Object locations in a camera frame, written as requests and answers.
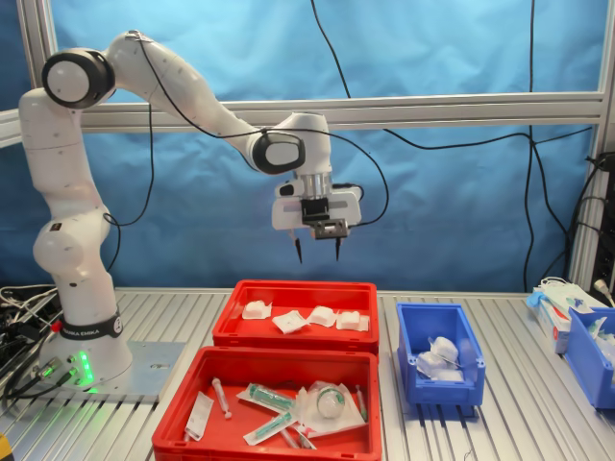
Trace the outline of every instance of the cotton swab package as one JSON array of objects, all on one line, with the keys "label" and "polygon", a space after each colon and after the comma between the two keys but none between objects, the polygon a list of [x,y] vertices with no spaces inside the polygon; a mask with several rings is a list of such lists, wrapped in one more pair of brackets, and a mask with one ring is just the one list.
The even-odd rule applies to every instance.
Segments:
[{"label": "cotton swab package", "polygon": [[266,305],[263,301],[247,303],[241,313],[243,320],[262,320],[271,316],[271,303]]}]

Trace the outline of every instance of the black cable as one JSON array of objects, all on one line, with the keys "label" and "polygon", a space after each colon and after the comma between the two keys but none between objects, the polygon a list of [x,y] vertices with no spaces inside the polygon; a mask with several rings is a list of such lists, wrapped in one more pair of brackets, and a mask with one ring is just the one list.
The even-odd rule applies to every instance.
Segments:
[{"label": "black cable", "polygon": [[562,256],[566,255],[566,250],[562,251],[559,255],[557,255],[557,257],[553,260],[553,262],[549,265],[549,267],[547,268],[547,270],[543,273],[543,275],[541,276],[541,280],[544,279],[548,273],[552,270],[552,268],[555,266],[555,264],[557,264],[557,261],[559,261],[559,259],[561,259]]},{"label": "black cable", "polygon": [[150,165],[152,169],[152,177],[150,179],[150,185],[147,189],[147,196],[145,197],[145,204],[143,205],[143,209],[141,210],[139,215],[130,223],[120,224],[109,213],[103,214],[105,221],[107,221],[109,224],[114,225],[115,228],[117,229],[117,246],[115,248],[115,255],[113,256],[113,259],[111,260],[111,263],[109,264],[109,267],[107,268],[107,272],[111,270],[111,268],[113,267],[113,264],[115,264],[115,261],[117,260],[117,256],[119,255],[119,249],[122,244],[122,230],[120,228],[131,226],[132,224],[136,223],[139,219],[141,219],[143,215],[145,214],[145,210],[147,210],[147,206],[149,206],[150,204],[150,198],[152,197],[152,188],[154,187],[154,178],[155,178],[156,170],[154,168],[154,125],[152,123],[152,105],[151,104],[149,105],[149,117],[148,118],[149,118],[149,128],[150,128]]},{"label": "black cable", "polygon": [[531,219],[529,219],[529,179],[531,176],[531,160],[533,159],[533,151],[531,147],[529,148],[529,162],[528,162],[528,177],[526,178],[526,192],[524,196],[524,209],[526,211],[526,219],[528,220],[528,229],[529,229],[529,247],[528,253],[526,254],[526,261],[523,265],[523,289],[527,293],[528,292],[528,265],[529,265],[529,256],[531,255],[531,249],[534,246],[534,229],[531,226]]},{"label": "black cable", "polygon": [[572,132],[572,133],[566,133],[563,134],[561,136],[556,136],[556,137],[550,137],[549,139],[544,139],[542,141],[538,141],[535,144],[543,144],[545,142],[551,142],[551,141],[557,141],[558,139],[563,139],[565,137],[570,137],[570,136],[574,136],[575,134],[579,134],[579,133],[585,133],[585,132],[589,132],[590,130],[592,130],[594,127],[587,127],[587,128],[583,128],[582,130],[578,130],[576,132]]},{"label": "black cable", "polygon": [[331,54],[333,55],[333,59],[335,60],[335,65],[337,66],[337,72],[339,73],[339,77],[342,79],[342,84],[344,84],[344,91],[346,91],[346,96],[348,96],[348,99],[350,99],[352,98],[352,96],[350,95],[350,91],[348,90],[348,85],[346,85],[346,79],[344,78],[344,73],[342,72],[342,66],[339,64],[339,59],[337,58],[337,53],[335,53],[335,49],[333,48],[333,45],[331,45],[331,42],[329,41],[329,38],[327,37],[327,34],[325,33],[323,26],[320,24],[320,19],[318,19],[318,12],[316,11],[316,4],[314,3],[314,0],[311,0],[311,8],[314,11],[314,19],[316,19],[316,24],[318,24],[318,29],[320,29],[320,33],[323,35],[323,38],[327,41],[327,44],[329,45],[329,49],[331,50]]}]

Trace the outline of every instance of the blue backdrop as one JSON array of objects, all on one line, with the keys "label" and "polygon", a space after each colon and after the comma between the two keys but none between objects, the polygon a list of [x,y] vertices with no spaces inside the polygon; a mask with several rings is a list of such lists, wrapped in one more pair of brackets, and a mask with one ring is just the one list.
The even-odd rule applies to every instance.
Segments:
[{"label": "blue backdrop", "polygon": [[[0,4],[0,109],[27,90],[12,2]],[[606,0],[540,1],[536,7],[536,91],[598,87]],[[344,97],[308,0],[119,0],[54,2],[61,48],[104,49],[139,29],[180,53],[221,100]],[[492,2],[317,1],[353,96],[526,91],[529,0]],[[118,92],[113,101],[135,101]],[[537,140],[583,127],[536,127]],[[472,142],[527,127],[404,130],[427,145]],[[118,285],[231,286],[245,278],[369,280],[381,289],[519,291],[529,244],[523,208],[528,143],[510,138],[476,148],[424,152],[384,132],[340,132],[373,154],[391,203],[374,226],[353,231],[335,262],[332,242],[304,236],[304,264],[291,240],[271,228],[274,186],[224,141],[158,133],[157,180],[145,216],[122,232],[112,270]],[[590,133],[539,146],[553,210],[567,224],[585,172]],[[88,134],[101,195],[120,222],[132,220],[149,181],[147,134]],[[365,219],[384,193],[374,166],[332,142],[336,182],[365,188]],[[30,186],[21,147],[0,153],[0,281],[45,279],[32,244],[49,212]],[[534,169],[530,211],[536,233],[530,283],[563,249]],[[102,255],[112,257],[115,233]]]}]

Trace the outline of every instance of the medical supply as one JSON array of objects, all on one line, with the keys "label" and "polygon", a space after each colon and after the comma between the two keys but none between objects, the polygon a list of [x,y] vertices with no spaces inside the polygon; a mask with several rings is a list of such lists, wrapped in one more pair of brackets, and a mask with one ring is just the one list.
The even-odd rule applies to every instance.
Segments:
[{"label": "medical supply", "polygon": [[566,315],[568,315],[569,308],[579,314],[591,314],[592,307],[606,307],[605,304],[585,293],[580,286],[563,279],[543,279],[536,290],[542,291],[549,301]]},{"label": "medical supply", "polygon": [[316,447],[309,440],[309,438],[306,437],[304,434],[302,434],[301,431],[297,427],[291,427],[291,428],[294,429],[299,435],[299,442],[301,443],[302,449],[316,449]]},{"label": "medical supply", "polygon": [[243,320],[261,320],[271,316],[271,303],[265,304],[263,301],[252,301],[247,303],[241,313]]},{"label": "medical supply", "polygon": [[431,379],[435,381],[456,381],[463,382],[463,372],[461,370],[433,370]]},{"label": "medical supply", "polygon": [[316,406],[323,418],[339,418],[346,401],[336,386],[327,386],[318,393]]},{"label": "medical supply", "polygon": [[615,334],[605,333],[604,330],[602,330],[598,333],[598,337],[602,338],[608,344],[612,344],[613,346],[615,346]]},{"label": "medical supply", "polygon": [[218,396],[218,402],[220,403],[220,407],[224,412],[224,417],[229,420],[232,414],[229,411],[229,403],[227,402],[227,398],[224,395],[224,389],[222,389],[222,383],[220,382],[220,379],[215,377],[211,381],[211,384],[213,385],[213,389],[215,390],[215,395]]},{"label": "medical supply", "polygon": [[192,437],[197,442],[203,438],[205,426],[208,424],[209,413],[213,407],[213,400],[199,392],[196,396],[190,417],[185,425],[185,435]]},{"label": "medical supply", "polygon": [[435,338],[435,341],[431,343],[431,351],[452,364],[457,363],[459,357],[457,347],[453,344],[453,341],[443,336]]},{"label": "medical supply", "polygon": [[314,310],[311,311],[307,321],[311,324],[322,325],[323,327],[332,327],[337,319],[337,314],[333,312],[330,307],[324,307],[323,305],[317,305]]},{"label": "medical supply", "polygon": [[570,336],[570,315],[555,307],[539,289],[526,298],[526,304],[538,319],[538,325],[549,338],[553,352],[565,353]]},{"label": "medical supply", "polygon": [[365,399],[363,398],[363,393],[361,392],[361,388],[358,384],[357,384],[357,398],[358,398],[358,408],[361,411],[361,418],[363,418],[363,421],[367,423],[367,407],[365,406]]},{"label": "medical supply", "polygon": [[290,412],[282,413],[258,429],[244,435],[243,439],[250,446],[257,445],[263,440],[267,440],[269,437],[277,434],[282,429],[286,429],[296,421],[297,419],[292,416]]},{"label": "medical supply", "polygon": [[[603,353],[604,358],[608,360],[613,369],[615,369],[615,346],[609,344],[608,341],[605,341],[602,338],[596,338],[595,341],[596,345],[600,349],[600,352]],[[615,384],[615,373],[613,374],[611,382]]]},{"label": "medical supply", "polygon": [[297,445],[297,442],[295,442],[293,438],[290,436],[287,429],[282,429],[280,433],[289,447],[291,447],[292,449],[297,449],[299,447]]},{"label": "medical supply", "polygon": [[288,411],[295,405],[295,400],[291,397],[279,394],[259,384],[250,384],[248,386],[250,399],[256,403],[265,404],[268,407],[276,409],[276,411]]},{"label": "medical supply", "polygon": [[419,373],[432,377],[435,370],[447,370],[449,364],[439,355],[432,351],[421,352],[416,359],[416,368]]},{"label": "medical supply", "polygon": [[[332,387],[344,398],[344,404],[340,405],[342,411],[339,416],[327,418],[321,414],[322,408],[319,408],[318,400],[322,391]],[[311,385],[309,391],[306,391],[305,388],[299,391],[297,407],[299,423],[301,424],[300,430],[303,430],[308,438],[334,434],[366,424],[358,411],[353,396],[343,384],[335,386],[328,382],[316,381]]]},{"label": "medical supply", "polygon": [[342,312],[337,316],[337,329],[358,329],[360,315],[355,312]]},{"label": "medical supply", "polygon": [[308,322],[301,316],[298,310],[291,310],[271,320],[284,334],[292,333],[308,325]]},{"label": "medical supply", "polygon": [[596,339],[598,337],[598,333],[600,333],[600,328],[603,327],[604,321],[606,321],[606,317],[601,317],[587,328],[587,331],[589,331],[592,339]]},{"label": "medical supply", "polygon": [[360,315],[357,311],[337,314],[337,329],[369,330],[369,315]]}]

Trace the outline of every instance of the box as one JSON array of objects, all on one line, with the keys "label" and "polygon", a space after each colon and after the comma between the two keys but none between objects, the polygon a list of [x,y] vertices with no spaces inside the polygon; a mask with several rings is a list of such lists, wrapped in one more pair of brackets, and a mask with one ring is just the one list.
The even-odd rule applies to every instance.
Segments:
[{"label": "box", "polygon": [[[479,343],[459,304],[397,303],[400,345],[397,354],[409,403],[480,405],[485,364]],[[459,350],[464,382],[422,378],[416,368],[420,352],[431,348],[429,338],[444,336]]]},{"label": "box", "polygon": [[602,329],[615,333],[615,309],[598,307],[594,308],[593,314],[578,314],[570,309],[570,314],[572,322],[566,351],[570,368],[592,406],[615,408],[613,367],[587,331],[587,327],[593,322],[606,317]]},{"label": "box", "polygon": [[570,320],[549,300],[539,300],[537,304],[528,304],[531,311],[538,319],[543,332],[549,338],[555,353],[565,353],[568,348],[570,334]]},{"label": "box", "polygon": [[[233,416],[224,419],[211,380],[218,377]],[[343,382],[353,393],[361,387],[369,425],[311,439],[318,450],[291,449],[281,434],[255,447],[243,436],[266,423],[275,413],[246,401],[237,394],[257,382],[295,396],[315,380]],[[184,440],[184,429],[197,393],[215,400],[203,438]],[[203,348],[195,356],[180,388],[169,404],[154,436],[157,461],[356,461],[381,460],[380,395],[376,357],[362,352],[283,351],[244,348]]]},{"label": "box", "polygon": [[[271,316],[298,310],[306,319],[314,307],[337,311],[357,310],[368,315],[368,331],[340,330],[308,325],[283,334],[271,321],[243,320],[241,313],[251,301],[272,304]],[[237,284],[213,329],[215,346],[268,349],[370,352],[378,357],[379,326],[376,285],[331,281],[243,280]]]}]

